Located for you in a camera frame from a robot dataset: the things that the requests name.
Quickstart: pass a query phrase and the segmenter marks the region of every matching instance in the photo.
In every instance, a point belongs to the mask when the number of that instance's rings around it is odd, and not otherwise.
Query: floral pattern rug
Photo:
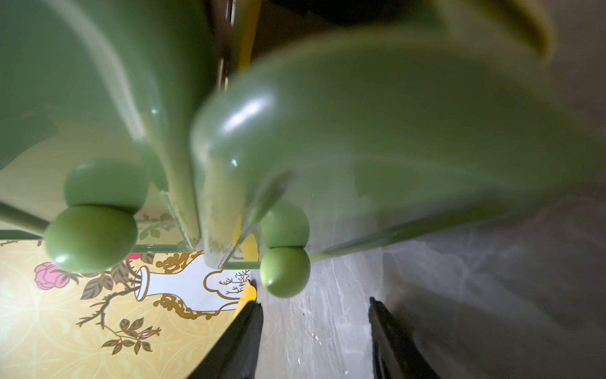
[[[187,377],[248,280],[202,254],[132,254],[80,274],[55,267],[38,241],[0,241],[0,377]]]

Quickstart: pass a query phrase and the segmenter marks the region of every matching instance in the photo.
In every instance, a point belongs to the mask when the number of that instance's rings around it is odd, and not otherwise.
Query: green wooden knob
[[[309,281],[311,262],[302,247],[274,247],[261,259],[261,282],[275,297],[293,297]]]
[[[137,240],[137,224],[122,210],[70,207],[50,223],[45,240],[48,254],[61,269],[100,272],[130,253]]]
[[[267,247],[301,246],[309,241],[309,220],[291,203],[279,200],[261,220],[263,243]]]

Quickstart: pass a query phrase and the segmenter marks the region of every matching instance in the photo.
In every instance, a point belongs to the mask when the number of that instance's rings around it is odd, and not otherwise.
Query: pink rose
[[[70,282],[69,273],[57,268],[51,262],[39,264],[34,272],[36,272],[36,284],[41,289],[63,288]]]

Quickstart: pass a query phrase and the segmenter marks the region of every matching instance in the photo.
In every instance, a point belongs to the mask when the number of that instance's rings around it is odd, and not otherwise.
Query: yellow object
[[[236,245],[238,243],[238,239],[242,235],[242,217],[238,219],[237,225],[234,229],[233,241],[232,245]],[[257,239],[254,235],[250,234],[246,239],[240,244],[240,250],[242,250],[242,257],[245,262],[258,262],[259,261],[259,244],[257,243]]]
[[[250,281],[247,281],[244,290],[242,291],[242,295],[240,296],[240,300],[238,301],[238,307],[233,312],[233,318],[238,316],[238,313],[240,313],[242,308],[244,308],[249,301],[255,300],[257,300],[257,289],[250,284]]]
[[[555,45],[555,28],[537,0],[510,0],[511,6],[534,29],[535,47],[543,59],[550,59]]]
[[[262,0],[243,0],[236,3],[234,49],[238,71],[243,71],[250,65],[261,3]]]

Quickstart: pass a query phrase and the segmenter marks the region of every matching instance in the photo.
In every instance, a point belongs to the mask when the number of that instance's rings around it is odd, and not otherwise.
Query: branch illustration
[[[227,278],[225,279],[225,281],[219,281],[219,284],[222,284],[224,286],[227,286],[228,284],[239,284],[240,287],[244,286],[246,284],[246,282],[248,281],[249,278],[249,272],[250,270],[246,270],[246,271],[242,271],[242,272],[238,272],[235,274],[236,279],[232,279],[232,278]]]
[[[133,270],[132,266],[130,265],[130,260],[126,260],[126,268],[128,272],[130,272],[135,278],[141,279],[141,275],[137,275],[135,270]]]
[[[135,340],[135,341],[139,339],[139,338],[131,337],[131,336],[129,336],[129,335],[121,335],[121,334],[118,334],[118,333],[116,333],[116,332],[115,332],[115,331],[114,331],[112,328],[110,328],[110,327],[109,327],[109,326],[107,326],[107,325],[105,325],[105,327],[106,327],[107,329],[109,329],[109,330],[110,330],[110,332],[114,333],[114,334],[115,334],[117,337],[119,337],[119,338],[120,338],[120,341],[122,341],[122,339],[123,339],[123,338],[130,338],[131,340]]]
[[[163,213],[160,218],[150,218],[148,215],[143,215],[143,219],[135,220],[138,230],[141,230],[139,239],[144,240],[148,236],[160,238],[160,229],[166,231],[175,227],[175,219],[169,213]]]
[[[3,242],[3,243],[0,243],[0,246],[8,245],[10,243],[17,243],[17,242],[19,242],[19,241],[14,241],[14,240],[13,241],[6,241],[6,242]]]
[[[238,288],[238,287],[233,287],[232,288],[234,291],[227,291],[226,293],[231,293],[231,294],[237,294],[237,293],[241,293],[242,291],[244,291],[244,289],[242,287]]]
[[[105,328],[105,308],[107,308],[110,305],[110,301],[114,297],[116,297],[116,296],[127,295],[128,293],[134,292],[134,291],[138,290],[139,288],[140,287],[135,287],[135,288],[132,288],[132,289],[127,289],[127,290],[122,291],[122,292],[114,292],[113,294],[104,297],[103,298],[103,300],[104,300],[103,303],[93,304],[93,306],[99,305],[99,304],[103,304],[101,306],[101,308],[99,308],[99,310],[97,312],[93,313],[93,315],[90,316],[90,317],[81,317],[80,320],[82,320],[82,321],[76,323],[76,325],[80,325],[80,327],[82,327],[82,325],[84,325],[85,323],[88,323],[89,321],[94,320],[98,316],[101,316],[101,322],[99,322],[99,325],[101,325],[101,329]]]

